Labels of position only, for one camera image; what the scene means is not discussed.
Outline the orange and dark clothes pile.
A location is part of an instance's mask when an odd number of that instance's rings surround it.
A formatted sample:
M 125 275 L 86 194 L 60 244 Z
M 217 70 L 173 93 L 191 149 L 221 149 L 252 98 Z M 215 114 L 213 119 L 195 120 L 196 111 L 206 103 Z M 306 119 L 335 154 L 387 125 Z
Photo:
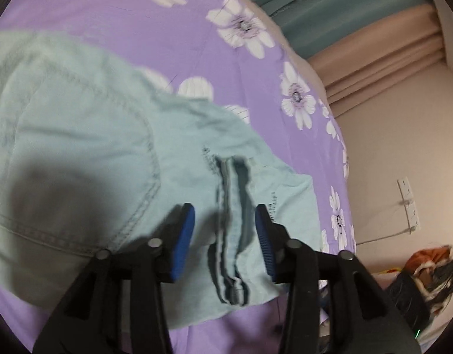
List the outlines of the orange and dark clothes pile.
M 421 333 L 453 294 L 453 246 L 414 253 L 385 292 L 413 333 Z

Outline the pink beige curtain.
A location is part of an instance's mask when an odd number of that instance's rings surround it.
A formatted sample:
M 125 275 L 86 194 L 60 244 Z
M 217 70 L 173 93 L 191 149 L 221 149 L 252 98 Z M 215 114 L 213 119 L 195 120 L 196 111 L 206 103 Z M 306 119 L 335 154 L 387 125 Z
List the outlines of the pink beige curtain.
M 259 6 L 243 1 L 265 20 L 295 65 L 318 76 L 335 115 L 348 112 L 445 56 L 432 0 L 380 19 L 308 59 L 295 53 L 279 26 Z

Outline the light blue denim pants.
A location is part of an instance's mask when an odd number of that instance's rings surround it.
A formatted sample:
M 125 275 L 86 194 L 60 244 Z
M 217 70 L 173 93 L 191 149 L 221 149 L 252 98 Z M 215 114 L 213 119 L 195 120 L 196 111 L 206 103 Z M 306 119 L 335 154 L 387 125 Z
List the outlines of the light blue denim pants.
M 257 205 L 291 237 L 321 245 L 312 178 L 238 115 L 161 90 L 70 37 L 0 33 L 0 286 L 53 308 L 88 258 L 156 236 L 186 203 L 186 269 L 162 290 L 173 329 L 279 295 Z

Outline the purple floral bed sheet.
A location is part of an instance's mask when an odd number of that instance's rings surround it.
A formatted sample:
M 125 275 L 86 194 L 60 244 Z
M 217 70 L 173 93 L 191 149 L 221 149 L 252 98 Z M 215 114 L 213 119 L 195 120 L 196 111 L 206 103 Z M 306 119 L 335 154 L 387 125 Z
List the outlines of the purple floral bed sheet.
M 230 110 L 295 173 L 312 178 L 321 237 L 314 249 L 355 247 L 347 149 L 318 76 L 295 65 L 243 0 L 11 0 L 0 18 L 4 32 L 70 37 L 124 60 L 161 90 Z M 276 353 L 287 299 L 278 287 L 267 303 L 184 328 L 168 325 L 173 350 Z M 30 304 L 0 286 L 1 321 L 28 352 L 55 307 Z

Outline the white wall power strip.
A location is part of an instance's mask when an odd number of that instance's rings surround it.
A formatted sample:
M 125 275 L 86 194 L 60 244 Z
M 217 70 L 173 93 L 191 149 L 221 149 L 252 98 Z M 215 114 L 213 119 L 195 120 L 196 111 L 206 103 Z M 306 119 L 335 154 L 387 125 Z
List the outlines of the white wall power strip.
M 414 232 L 420 231 L 420 216 L 416 207 L 416 202 L 410 181 L 407 177 L 399 178 L 397 180 L 397 185 L 402 197 L 402 204 L 405 208 L 409 233 L 412 234 Z

